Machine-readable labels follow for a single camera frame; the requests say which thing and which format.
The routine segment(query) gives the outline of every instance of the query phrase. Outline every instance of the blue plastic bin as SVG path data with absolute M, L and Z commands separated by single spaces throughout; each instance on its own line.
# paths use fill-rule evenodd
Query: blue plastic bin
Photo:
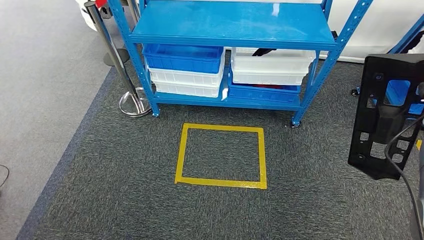
M 410 87 L 410 83 L 407 81 L 389 81 L 387 85 L 386 90 L 386 97 L 388 101 L 393 105 L 401 105 L 403 103 L 403 100 L 406 97 L 408 88 Z M 410 114 L 417 114 L 420 115 L 423 112 L 424 104 L 411 104 L 411 107 L 409 108 Z
M 144 44 L 143 55 L 149 68 L 217 74 L 222 46 Z
M 228 95 L 232 98 L 258 99 L 266 101 L 276 101 L 292 103 L 299 98 L 301 86 L 282 85 L 281 88 L 268 88 L 254 86 L 251 84 L 233 83 L 233 73 L 230 67 L 228 78 Z

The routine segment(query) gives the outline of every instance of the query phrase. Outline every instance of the yellow tape square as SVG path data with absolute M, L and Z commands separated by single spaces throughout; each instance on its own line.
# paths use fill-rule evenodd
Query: yellow tape square
M 418 139 L 417 141 L 416 141 L 416 148 L 418 149 L 418 150 L 420 150 L 421 149 L 421 143 L 422 143 L 423 141 L 422 140 L 420 140 L 420 139 Z
M 218 131 L 236 131 L 257 133 L 257 144 L 259 150 L 259 181 L 234 181 L 209 178 L 195 178 L 183 176 L 184 157 L 186 154 L 187 135 L 189 129 L 218 130 Z M 181 142 L 179 143 L 178 160 L 176 162 L 176 172 L 174 183 L 186 183 L 194 185 L 220 186 L 220 187 L 238 187 L 238 188 L 256 188 L 267 189 L 267 167 L 265 164 L 265 139 L 264 129 L 262 127 L 249 126 L 225 126 L 184 123 L 182 126 Z

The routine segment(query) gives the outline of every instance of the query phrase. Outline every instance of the shelf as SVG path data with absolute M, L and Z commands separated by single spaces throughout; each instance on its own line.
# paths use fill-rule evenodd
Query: shelf
M 255 99 L 244 99 L 227 97 L 222 100 L 223 89 L 227 88 L 229 67 L 225 67 L 223 79 L 219 89 L 219 96 L 216 98 L 190 96 L 172 93 L 156 92 L 154 100 L 158 104 L 182 104 L 182 105 L 199 105 L 199 106 L 212 106 L 212 107 L 229 107 L 229 108 L 249 108 L 249 109 L 268 109 L 268 110 L 287 110 L 297 111 L 301 109 L 299 97 L 291 103 L 265 101 Z
M 134 43 L 332 50 L 320 4 L 151 0 Z

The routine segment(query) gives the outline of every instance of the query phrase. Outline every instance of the red object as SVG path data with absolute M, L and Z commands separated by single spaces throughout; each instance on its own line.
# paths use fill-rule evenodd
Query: red object
M 108 0 L 95 0 L 95 5 L 96 5 L 98 8 L 103 7 L 103 5 L 105 5 L 105 4 L 107 4 L 107 3 L 108 3 Z
M 281 89 L 281 85 L 265 85 L 265 84 L 253 84 L 253 86 L 258 88 L 267 88 L 267 89 Z

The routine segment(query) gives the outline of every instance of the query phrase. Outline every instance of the gray carpet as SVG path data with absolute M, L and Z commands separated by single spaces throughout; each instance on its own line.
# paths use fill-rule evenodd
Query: gray carpet
M 289 126 L 291 112 L 241 108 L 161 105 L 159 118 L 128 118 L 117 107 L 124 90 L 116 77 L 38 221 L 27 220 L 34 234 L 26 236 L 410 239 L 405 184 L 371 180 L 347 164 L 357 105 L 350 90 L 362 67 L 337 63 L 298 128 Z M 262 127 L 268 188 L 174 184 L 183 123 Z M 417 159 L 414 148 L 406 174 L 415 189 Z M 258 174 L 254 133 L 188 132 L 183 176 L 257 181 Z

